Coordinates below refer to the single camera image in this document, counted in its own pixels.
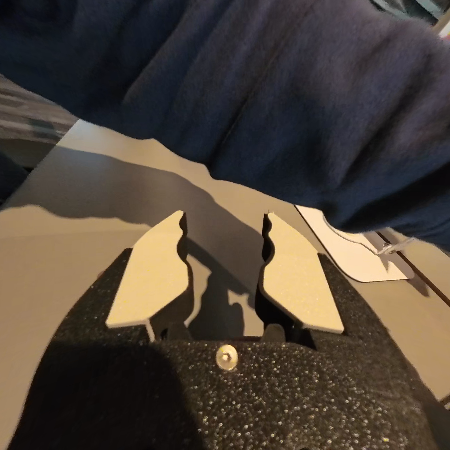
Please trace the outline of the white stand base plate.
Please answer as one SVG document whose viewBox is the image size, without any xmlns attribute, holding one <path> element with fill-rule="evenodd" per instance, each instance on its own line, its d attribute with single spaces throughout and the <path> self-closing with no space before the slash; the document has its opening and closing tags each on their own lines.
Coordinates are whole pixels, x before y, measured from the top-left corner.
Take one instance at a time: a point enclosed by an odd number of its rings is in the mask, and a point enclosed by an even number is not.
<svg viewBox="0 0 450 450">
<path fill-rule="evenodd" d="M 340 270 L 360 283 L 414 278 L 414 271 L 399 255 L 412 239 L 389 244 L 376 232 L 351 234 L 337 230 L 319 210 L 296 205 L 296 209 Z"/>
</svg>

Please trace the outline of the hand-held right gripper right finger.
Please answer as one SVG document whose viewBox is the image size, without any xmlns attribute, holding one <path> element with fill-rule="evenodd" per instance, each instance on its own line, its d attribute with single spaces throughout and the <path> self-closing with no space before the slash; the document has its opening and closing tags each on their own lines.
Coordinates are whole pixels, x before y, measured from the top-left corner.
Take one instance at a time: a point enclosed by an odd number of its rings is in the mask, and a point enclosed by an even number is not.
<svg viewBox="0 0 450 450">
<path fill-rule="evenodd" d="M 267 324 L 282 324 L 332 334 L 344 325 L 315 247 L 273 212 L 264 215 L 263 265 L 255 310 Z"/>
</svg>

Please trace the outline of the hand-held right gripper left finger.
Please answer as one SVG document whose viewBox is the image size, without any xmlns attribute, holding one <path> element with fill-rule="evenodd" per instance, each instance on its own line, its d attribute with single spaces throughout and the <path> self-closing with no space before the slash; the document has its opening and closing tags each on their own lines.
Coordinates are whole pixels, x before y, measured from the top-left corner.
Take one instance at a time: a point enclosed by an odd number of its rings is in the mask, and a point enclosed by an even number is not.
<svg viewBox="0 0 450 450">
<path fill-rule="evenodd" d="M 179 210 L 134 245 L 106 326 L 142 325 L 150 341 L 156 341 L 172 323 L 184 323 L 194 309 L 193 272 L 187 254 L 187 217 Z"/>
</svg>

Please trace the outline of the person's left forearm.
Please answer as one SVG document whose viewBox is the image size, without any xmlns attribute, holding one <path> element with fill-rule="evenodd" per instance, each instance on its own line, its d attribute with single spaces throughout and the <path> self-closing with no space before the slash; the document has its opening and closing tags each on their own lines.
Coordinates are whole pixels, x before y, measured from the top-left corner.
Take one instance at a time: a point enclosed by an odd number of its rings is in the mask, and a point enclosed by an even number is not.
<svg viewBox="0 0 450 450">
<path fill-rule="evenodd" d="M 450 247 L 450 49 L 366 1 L 1 1 L 1 75 L 211 177 Z"/>
</svg>

